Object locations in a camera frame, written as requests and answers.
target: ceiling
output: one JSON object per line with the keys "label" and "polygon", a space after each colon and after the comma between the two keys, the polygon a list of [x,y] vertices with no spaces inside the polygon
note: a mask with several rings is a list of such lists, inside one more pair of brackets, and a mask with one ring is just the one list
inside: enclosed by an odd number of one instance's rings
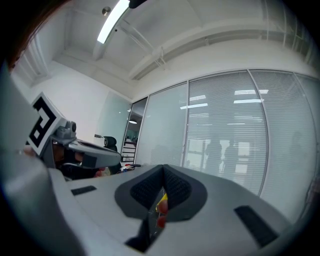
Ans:
{"label": "ceiling", "polygon": [[169,69],[173,58],[217,42],[276,40],[307,55],[308,47],[301,49],[307,33],[273,0],[148,0],[128,9],[101,44],[102,9],[113,9],[117,2],[73,0],[57,13],[64,13],[58,23],[64,35],[55,48],[63,44],[63,51],[54,60],[131,99],[139,80],[152,70]]}

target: round ceiling fixture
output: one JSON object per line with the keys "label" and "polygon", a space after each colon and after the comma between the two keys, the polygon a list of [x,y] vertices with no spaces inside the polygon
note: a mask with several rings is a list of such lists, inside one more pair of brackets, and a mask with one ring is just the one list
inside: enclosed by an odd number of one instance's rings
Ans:
{"label": "round ceiling fixture", "polygon": [[104,8],[102,9],[102,14],[103,14],[103,16],[109,15],[110,12],[111,12],[111,8],[110,8],[109,6],[104,7]]}
{"label": "round ceiling fixture", "polygon": [[137,124],[137,120],[131,119],[131,120],[129,121],[129,123],[136,125],[136,124]]}

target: frosted glass panel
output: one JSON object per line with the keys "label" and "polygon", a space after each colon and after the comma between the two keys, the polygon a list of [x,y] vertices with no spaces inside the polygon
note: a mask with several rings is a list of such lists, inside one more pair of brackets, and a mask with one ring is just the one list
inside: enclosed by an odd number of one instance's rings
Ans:
{"label": "frosted glass panel", "polygon": [[135,163],[180,165],[186,125],[187,84],[149,97]]}
{"label": "frosted glass panel", "polygon": [[316,137],[310,108],[294,74],[251,71],[261,94],[271,138],[261,197],[291,222],[300,216],[315,174]]}
{"label": "frosted glass panel", "polygon": [[262,103],[250,75],[219,74],[190,81],[189,87],[183,166],[232,180],[258,194],[267,136]]}
{"label": "frosted glass panel", "polygon": [[[118,152],[121,153],[131,104],[119,95],[109,92],[101,109],[95,134],[111,136],[116,139]],[[95,144],[104,146],[103,138],[94,138]]]}

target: yellow object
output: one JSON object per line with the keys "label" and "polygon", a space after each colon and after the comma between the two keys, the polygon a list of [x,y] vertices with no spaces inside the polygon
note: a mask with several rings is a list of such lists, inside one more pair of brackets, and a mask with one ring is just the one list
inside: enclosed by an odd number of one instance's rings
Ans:
{"label": "yellow object", "polygon": [[161,200],[156,204],[156,206],[155,206],[155,211],[156,211],[157,213],[159,212],[159,211],[158,211],[158,205],[159,205],[163,200],[168,200],[167,193],[165,193],[165,194],[163,195],[163,197],[161,198]]}

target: black office chair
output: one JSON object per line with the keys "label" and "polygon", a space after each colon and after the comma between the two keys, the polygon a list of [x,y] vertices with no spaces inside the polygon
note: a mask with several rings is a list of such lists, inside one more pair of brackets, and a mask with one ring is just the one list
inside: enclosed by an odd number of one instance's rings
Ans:
{"label": "black office chair", "polygon": [[[114,137],[104,136],[104,148],[107,148],[113,151],[118,151],[116,144],[117,144],[117,140]],[[118,163],[117,165],[109,166],[108,168],[110,170],[111,175],[113,175],[113,174],[117,174],[120,171],[121,167],[122,167],[121,164]]]}

